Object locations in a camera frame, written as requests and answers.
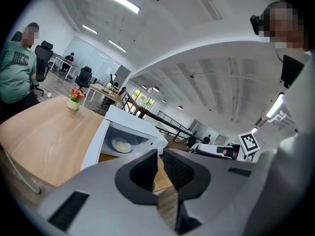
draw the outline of window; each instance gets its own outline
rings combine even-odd
[[[152,98],[150,98],[145,93],[141,92],[139,89],[134,89],[132,91],[131,97],[134,99],[134,101],[141,107],[150,110],[154,103],[156,102]]]

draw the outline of ceiling light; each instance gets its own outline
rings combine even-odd
[[[269,112],[266,114],[266,117],[270,118],[271,116],[274,115],[274,113],[278,110],[278,108],[282,105],[283,103],[283,97],[284,97],[284,94],[281,93],[279,94],[275,104],[272,106],[272,108],[269,110]]]
[[[138,14],[140,11],[140,7],[138,7],[137,5],[129,2],[128,0],[114,0],[124,6],[126,6],[128,9],[132,10],[134,13]]]
[[[85,26],[85,25],[82,25],[82,26],[83,26],[85,29],[88,29],[88,30],[90,30],[91,32],[97,34],[97,31],[95,31],[95,30],[93,30],[93,29],[91,29],[91,28],[89,28],[89,27],[87,27],[87,26]]]
[[[255,133],[257,130],[258,130],[257,128],[253,128],[252,131],[251,131],[251,133],[253,134],[253,133]]]
[[[116,44],[116,43],[114,43],[112,40],[108,40],[109,41],[109,43],[111,43],[111,44],[113,44],[114,46],[116,46],[117,48],[119,48],[120,50],[122,50],[123,52],[125,52],[126,53],[126,50],[125,49],[123,49],[123,48],[121,48],[118,44]]]
[[[156,92],[159,92],[159,88],[158,87],[153,87],[153,90]]]

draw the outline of flower vase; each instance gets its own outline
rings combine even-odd
[[[67,107],[72,110],[79,110],[80,102],[74,102],[71,99],[69,99],[67,102]]]

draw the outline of ceiling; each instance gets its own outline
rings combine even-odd
[[[56,0],[77,31],[132,71],[135,84],[158,86],[157,100],[182,105],[231,139],[250,131],[285,91],[274,44],[256,36],[249,21],[276,0],[130,1],[139,14],[112,0]]]

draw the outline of red flowers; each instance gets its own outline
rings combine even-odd
[[[81,99],[85,98],[86,94],[80,89],[73,88],[70,92],[70,99],[74,102],[80,102]]]

